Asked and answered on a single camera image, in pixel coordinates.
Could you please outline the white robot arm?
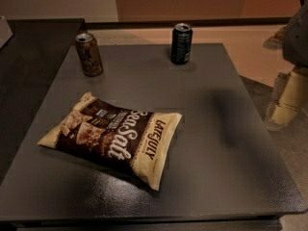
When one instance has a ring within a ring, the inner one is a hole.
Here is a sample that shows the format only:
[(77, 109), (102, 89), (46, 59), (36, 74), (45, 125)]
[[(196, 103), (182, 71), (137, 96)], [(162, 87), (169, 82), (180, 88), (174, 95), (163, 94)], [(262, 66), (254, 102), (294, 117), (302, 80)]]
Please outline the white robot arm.
[(276, 77), (264, 120), (270, 131), (286, 127), (308, 103), (308, 2), (287, 24), (282, 54), (294, 68)]

